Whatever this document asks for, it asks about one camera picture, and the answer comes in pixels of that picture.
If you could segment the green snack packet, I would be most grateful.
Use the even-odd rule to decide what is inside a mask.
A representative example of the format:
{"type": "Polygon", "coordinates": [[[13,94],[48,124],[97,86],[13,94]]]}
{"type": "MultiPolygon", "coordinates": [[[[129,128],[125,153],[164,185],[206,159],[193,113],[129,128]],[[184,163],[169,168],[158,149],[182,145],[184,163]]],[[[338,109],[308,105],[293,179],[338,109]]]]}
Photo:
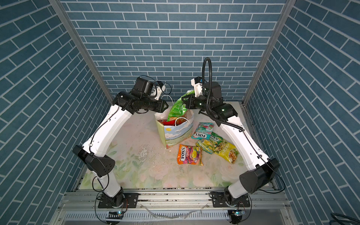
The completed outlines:
{"type": "Polygon", "coordinates": [[[182,98],[194,93],[195,93],[194,90],[189,90],[174,103],[168,114],[168,118],[167,118],[168,122],[174,121],[177,118],[182,117],[187,113],[188,109],[186,108],[186,104],[183,103],[182,98]]]}

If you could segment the teal Fox's candy bag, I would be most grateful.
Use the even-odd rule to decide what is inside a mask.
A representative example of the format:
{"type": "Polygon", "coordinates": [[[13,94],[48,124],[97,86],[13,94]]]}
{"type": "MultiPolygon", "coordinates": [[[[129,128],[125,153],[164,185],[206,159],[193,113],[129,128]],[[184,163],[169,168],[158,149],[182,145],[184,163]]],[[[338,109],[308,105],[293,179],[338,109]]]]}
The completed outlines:
{"type": "Polygon", "coordinates": [[[196,140],[201,140],[201,139],[209,140],[209,138],[212,134],[213,128],[214,128],[213,123],[200,122],[191,138],[196,139],[196,140]]]}

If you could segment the floral paper gift bag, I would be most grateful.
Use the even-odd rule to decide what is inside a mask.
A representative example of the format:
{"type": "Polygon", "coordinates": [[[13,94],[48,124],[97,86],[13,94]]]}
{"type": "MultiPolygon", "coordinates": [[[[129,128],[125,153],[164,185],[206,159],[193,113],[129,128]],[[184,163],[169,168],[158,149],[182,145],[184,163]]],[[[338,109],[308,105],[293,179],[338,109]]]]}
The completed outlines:
{"type": "Polygon", "coordinates": [[[188,109],[187,113],[182,116],[188,120],[187,122],[184,122],[179,126],[164,126],[160,124],[158,120],[167,120],[170,109],[171,108],[166,109],[162,113],[158,112],[155,114],[160,140],[167,149],[179,144],[185,139],[190,138],[194,122],[194,113],[192,110],[188,109]]]}

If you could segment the green Fox's Spring Tea candy bag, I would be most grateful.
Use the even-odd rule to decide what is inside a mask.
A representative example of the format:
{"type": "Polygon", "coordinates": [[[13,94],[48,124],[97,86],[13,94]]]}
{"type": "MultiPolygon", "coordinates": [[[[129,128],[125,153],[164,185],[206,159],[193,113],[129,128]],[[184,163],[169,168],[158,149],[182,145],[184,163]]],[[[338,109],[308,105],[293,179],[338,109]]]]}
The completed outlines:
{"type": "Polygon", "coordinates": [[[196,143],[197,147],[200,147],[203,151],[209,154],[213,154],[215,149],[224,141],[223,137],[212,132],[209,139],[201,139],[196,143]]]}

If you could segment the orange Fox's fruit candy bag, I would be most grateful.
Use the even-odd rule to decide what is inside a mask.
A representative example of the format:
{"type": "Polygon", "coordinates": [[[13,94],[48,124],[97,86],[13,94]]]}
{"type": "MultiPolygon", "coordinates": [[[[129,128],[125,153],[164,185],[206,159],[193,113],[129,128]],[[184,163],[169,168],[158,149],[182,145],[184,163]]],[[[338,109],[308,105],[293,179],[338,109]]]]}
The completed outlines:
{"type": "Polygon", "coordinates": [[[203,166],[202,149],[198,146],[188,146],[180,144],[177,156],[177,163],[179,165],[189,164],[203,166]]]}

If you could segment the yellow-green snack packet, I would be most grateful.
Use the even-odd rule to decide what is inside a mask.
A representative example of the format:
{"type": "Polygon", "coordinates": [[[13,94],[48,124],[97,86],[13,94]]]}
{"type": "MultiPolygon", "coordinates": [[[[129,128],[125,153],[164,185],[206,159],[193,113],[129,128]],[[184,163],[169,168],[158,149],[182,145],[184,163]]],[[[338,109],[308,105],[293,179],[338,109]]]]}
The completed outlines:
{"type": "Polygon", "coordinates": [[[239,151],[228,141],[222,141],[214,150],[214,153],[225,159],[231,164],[234,164],[238,158],[239,151]]]}

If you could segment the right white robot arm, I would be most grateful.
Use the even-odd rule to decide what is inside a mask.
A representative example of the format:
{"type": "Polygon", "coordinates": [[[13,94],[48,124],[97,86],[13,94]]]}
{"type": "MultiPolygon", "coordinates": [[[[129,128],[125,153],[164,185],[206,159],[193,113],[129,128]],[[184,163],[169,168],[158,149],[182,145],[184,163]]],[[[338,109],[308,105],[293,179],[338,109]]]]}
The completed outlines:
{"type": "Polygon", "coordinates": [[[234,107],[224,103],[217,82],[205,82],[196,77],[191,80],[191,85],[194,93],[182,97],[186,108],[198,109],[201,114],[211,118],[230,137],[247,168],[235,183],[226,187],[226,200],[231,202],[258,191],[277,175],[280,163],[268,157],[251,138],[234,107]]]}

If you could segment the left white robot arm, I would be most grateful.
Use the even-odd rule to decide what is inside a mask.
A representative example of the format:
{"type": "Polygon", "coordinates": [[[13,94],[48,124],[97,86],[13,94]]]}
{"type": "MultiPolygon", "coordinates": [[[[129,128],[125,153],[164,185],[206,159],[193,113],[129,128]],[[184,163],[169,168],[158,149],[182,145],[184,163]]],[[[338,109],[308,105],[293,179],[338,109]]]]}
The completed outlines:
{"type": "Polygon", "coordinates": [[[140,110],[162,113],[168,108],[160,97],[166,90],[163,82],[149,76],[139,76],[130,92],[119,92],[111,103],[108,114],[89,139],[73,148],[73,153],[92,171],[101,189],[110,199],[119,199],[122,188],[116,181],[115,161],[106,155],[107,149],[125,122],[140,110]]]}

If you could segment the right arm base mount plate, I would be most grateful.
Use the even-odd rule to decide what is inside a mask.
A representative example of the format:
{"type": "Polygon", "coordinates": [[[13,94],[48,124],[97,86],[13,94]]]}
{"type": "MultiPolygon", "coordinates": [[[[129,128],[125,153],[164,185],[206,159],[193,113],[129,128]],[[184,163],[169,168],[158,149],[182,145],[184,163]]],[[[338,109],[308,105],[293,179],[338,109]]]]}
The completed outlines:
{"type": "Polygon", "coordinates": [[[214,208],[238,206],[247,208],[251,205],[250,198],[247,194],[238,198],[233,198],[230,193],[227,192],[210,192],[209,197],[214,208]]]}

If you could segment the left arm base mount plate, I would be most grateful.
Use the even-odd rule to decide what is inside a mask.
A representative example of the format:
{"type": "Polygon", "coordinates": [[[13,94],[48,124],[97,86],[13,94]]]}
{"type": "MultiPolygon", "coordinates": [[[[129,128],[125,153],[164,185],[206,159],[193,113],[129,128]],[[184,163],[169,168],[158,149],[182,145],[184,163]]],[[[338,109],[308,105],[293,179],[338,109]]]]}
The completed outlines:
{"type": "Polygon", "coordinates": [[[138,193],[119,193],[115,197],[109,197],[101,193],[97,200],[100,209],[125,209],[136,208],[138,198],[138,193]]]}

